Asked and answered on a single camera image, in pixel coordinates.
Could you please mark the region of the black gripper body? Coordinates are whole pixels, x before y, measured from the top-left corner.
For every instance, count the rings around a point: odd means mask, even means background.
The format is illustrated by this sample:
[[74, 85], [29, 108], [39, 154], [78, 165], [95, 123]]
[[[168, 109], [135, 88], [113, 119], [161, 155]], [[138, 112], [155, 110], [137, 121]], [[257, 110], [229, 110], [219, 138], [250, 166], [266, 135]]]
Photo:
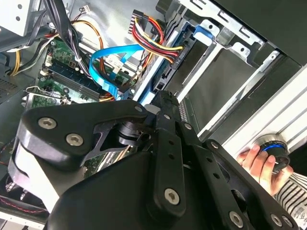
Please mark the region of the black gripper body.
[[142, 152], [68, 189], [47, 230], [223, 230], [202, 176], [180, 154]]

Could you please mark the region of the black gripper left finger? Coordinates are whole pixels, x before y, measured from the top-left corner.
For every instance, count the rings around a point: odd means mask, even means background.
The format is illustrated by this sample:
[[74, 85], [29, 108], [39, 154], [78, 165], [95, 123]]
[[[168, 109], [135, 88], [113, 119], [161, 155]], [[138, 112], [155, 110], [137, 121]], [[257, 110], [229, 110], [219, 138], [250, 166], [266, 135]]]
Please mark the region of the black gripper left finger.
[[126, 157], [182, 156], [178, 107], [161, 91], [147, 106], [123, 100], [30, 109], [19, 123], [9, 174], [51, 214], [68, 189]]

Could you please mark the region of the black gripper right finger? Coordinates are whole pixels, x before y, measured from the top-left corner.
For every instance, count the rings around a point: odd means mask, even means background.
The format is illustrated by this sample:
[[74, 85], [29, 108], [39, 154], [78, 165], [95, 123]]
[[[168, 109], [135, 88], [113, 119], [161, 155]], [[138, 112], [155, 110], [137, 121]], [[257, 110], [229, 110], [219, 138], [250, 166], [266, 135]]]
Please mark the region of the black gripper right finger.
[[215, 140], [176, 124], [183, 148], [189, 230], [297, 230], [295, 220]]

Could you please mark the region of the person's hand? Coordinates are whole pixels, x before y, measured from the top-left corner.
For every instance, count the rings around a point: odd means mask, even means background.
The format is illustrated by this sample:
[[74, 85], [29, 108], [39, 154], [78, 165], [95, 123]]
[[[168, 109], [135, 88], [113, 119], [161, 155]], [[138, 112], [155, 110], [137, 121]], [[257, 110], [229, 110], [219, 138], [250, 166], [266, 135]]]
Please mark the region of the person's hand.
[[236, 161], [259, 183], [271, 196], [276, 195], [285, 185], [294, 170], [291, 166], [274, 174], [275, 157], [260, 151], [259, 145], [240, 153]]

